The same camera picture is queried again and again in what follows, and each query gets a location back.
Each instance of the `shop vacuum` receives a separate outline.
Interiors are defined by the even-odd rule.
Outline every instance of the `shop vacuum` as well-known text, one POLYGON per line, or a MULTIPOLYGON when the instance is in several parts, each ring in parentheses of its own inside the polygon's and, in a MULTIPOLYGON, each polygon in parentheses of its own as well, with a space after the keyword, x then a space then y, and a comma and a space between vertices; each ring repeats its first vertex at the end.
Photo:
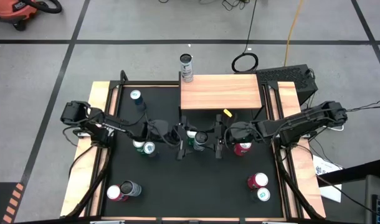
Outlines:
POLYGON ((62 10, 58 0, 49 0, 55 4, 55 8, 42 1, 35 0, 0 0, 0 22, 10 23, 16 30, 23 31, 26 29, 28 19, 35 16, 38 10, 42 12, 57 14, 62 10))

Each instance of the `paper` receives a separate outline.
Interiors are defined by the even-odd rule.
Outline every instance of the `paper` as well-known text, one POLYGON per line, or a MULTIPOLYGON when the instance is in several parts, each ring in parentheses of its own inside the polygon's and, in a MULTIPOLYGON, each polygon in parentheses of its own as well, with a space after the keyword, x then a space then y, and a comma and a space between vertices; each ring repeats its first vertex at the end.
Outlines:
MULTIPOLYGON (((340 168, 342 169, 342 167, 338 167, 315 155, 313 155, 313 165, 315 166, 315 172, 317 175, 337 171, 340 170, 340 168)), ((337 184, 335 186, 340 190, 342 188, 342 184, 337 184)), ((341 203, 341 192, 332 186, 320 187, 320 193, 321 196, 325 198, 341 203)))

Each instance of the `red soda can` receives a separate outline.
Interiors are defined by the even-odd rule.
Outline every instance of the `red soda can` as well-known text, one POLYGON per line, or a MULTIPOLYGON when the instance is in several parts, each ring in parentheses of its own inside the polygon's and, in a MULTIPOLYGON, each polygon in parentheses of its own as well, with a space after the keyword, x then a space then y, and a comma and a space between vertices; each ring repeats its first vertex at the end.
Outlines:
POLYGON ((247 183, 250 189, 259 189, 267 185, 268 178, 264 173, 256 173, 248 177, 247 183))
POLYGON ((113 200, 113 201, 116 201, 116 202, 119 202, 119 201, 126 201, 128 199, 129 196, 127 195, 124 195, 122 192, 121 192, 121 189, 120 189, 120 186, 119 185, 111 185, 108 189, 107 189, 107 197, 110 199, 110 200, 113 200))
POLYGON ((251 149, 251 142, 237 143, 234 146, 234 153, 238 156, 244 156, 251 149))

